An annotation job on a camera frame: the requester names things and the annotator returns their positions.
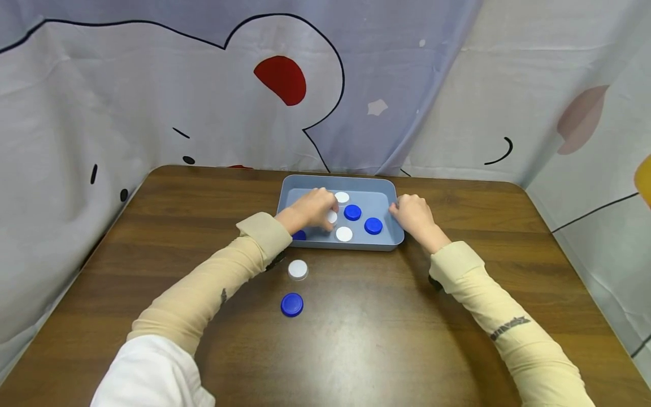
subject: cartoon print curtain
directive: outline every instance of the cartoon print curtain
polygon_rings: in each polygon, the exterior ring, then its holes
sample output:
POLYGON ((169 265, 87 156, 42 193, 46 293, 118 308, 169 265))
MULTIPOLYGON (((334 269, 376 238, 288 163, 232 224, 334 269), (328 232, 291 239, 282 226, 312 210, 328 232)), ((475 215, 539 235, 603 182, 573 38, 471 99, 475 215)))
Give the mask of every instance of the cartoon print curtain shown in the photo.
POLYGON ((152 169, 397 172, 479 6, 0 0, 0 371, 152 169))
POLYGON ((170 163, 522 185, 651 370, 650 7, 0 0, 0 378, 170 163))
POLYGON ((650 13, 485 2, 403 166, 523 186, 649 384, 650 13))

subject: blue bottle cap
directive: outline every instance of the blue bottle cap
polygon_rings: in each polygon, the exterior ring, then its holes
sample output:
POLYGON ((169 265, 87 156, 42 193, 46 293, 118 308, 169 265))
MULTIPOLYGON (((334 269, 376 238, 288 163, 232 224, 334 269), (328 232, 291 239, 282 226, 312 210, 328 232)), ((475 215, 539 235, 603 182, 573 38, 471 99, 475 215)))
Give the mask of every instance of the blue bottle cap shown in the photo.
POLYGON ((303 298, 295 292, 290 292, 281 301, 281 311, 285 316, 294 318, 303 310, 303 298))
POLYGON ((298 231, 292 235, 292 239, 294 240, 306 240, 307 235, 305 234, 304 231, 298 231))
POLYGON ((364 222, 364 230, 370 234, 379 234, 382 231, 382 221, 378 218, 368 218, 364 222))
POLYGON ((346 209, 344 209, 344 216, 346 216, 346 219, 349 221, 356 221, 361 218, 362 210, 357 205, 348 205, 346 209))

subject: white bottle cap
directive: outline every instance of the white bottle cap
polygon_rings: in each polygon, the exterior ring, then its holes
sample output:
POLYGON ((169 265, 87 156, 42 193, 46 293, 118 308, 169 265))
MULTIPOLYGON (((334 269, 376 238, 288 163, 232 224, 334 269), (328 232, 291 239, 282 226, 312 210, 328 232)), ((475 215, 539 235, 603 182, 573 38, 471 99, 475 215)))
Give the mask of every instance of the white bottle cap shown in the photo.
POLYGON ((333 225, 337 223, 337 213, 334 210, 330 210, 327 213, 327 221, 332 223, 333 225))
POLYGON ((337 229, 335 235, 341 242, 349 242, 353 238, 353 231, 349 227, 343 226, 337 229))
POLYGON ((307 263, 302 260, 294 260, 287 268, 289 278, 294 281, 301 281, 307 277, 307 263))
POLYGON ((343 191, 337 192, 335 198, 337 198, 337 202, 339 203, 347 203, 350 200, 350 196, 343 191))

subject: right hand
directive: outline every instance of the right hand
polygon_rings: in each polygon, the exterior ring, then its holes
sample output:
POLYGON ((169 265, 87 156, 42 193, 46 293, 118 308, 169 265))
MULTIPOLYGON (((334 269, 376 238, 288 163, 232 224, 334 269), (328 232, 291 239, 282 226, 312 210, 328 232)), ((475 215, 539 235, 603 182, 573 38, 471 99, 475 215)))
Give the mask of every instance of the right hand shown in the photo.
POLYGON ((398 203, 392 203, 389 212, 431 254, 451 243, 434 222, 427 202, 418 195, 399 196, 398 203))
POLYGON ((289 234, 294 234, 306 226, 320 226, 332 231, 334 226, 327 221, 330 210, 339 211, 335 194, 325 188, 314 188, 300 197, 291 206, 276 215, 289 234))

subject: wrist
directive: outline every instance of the wrist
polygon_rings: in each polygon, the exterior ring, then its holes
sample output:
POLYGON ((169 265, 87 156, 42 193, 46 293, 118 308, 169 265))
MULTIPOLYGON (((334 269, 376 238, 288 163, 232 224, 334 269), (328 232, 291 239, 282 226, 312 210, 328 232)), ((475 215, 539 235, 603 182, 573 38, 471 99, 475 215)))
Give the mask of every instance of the wrist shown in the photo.
POLYGON ((300 216, 291 206, 281 210, 275 218, 289 234, 294 234, 306 226, 303 217, 300 216))
POLYGON ((419 231, 418 236, 414 236, 414 238, 431 255, 452 243, 450 238, 436 224, 423 228, 419 231))

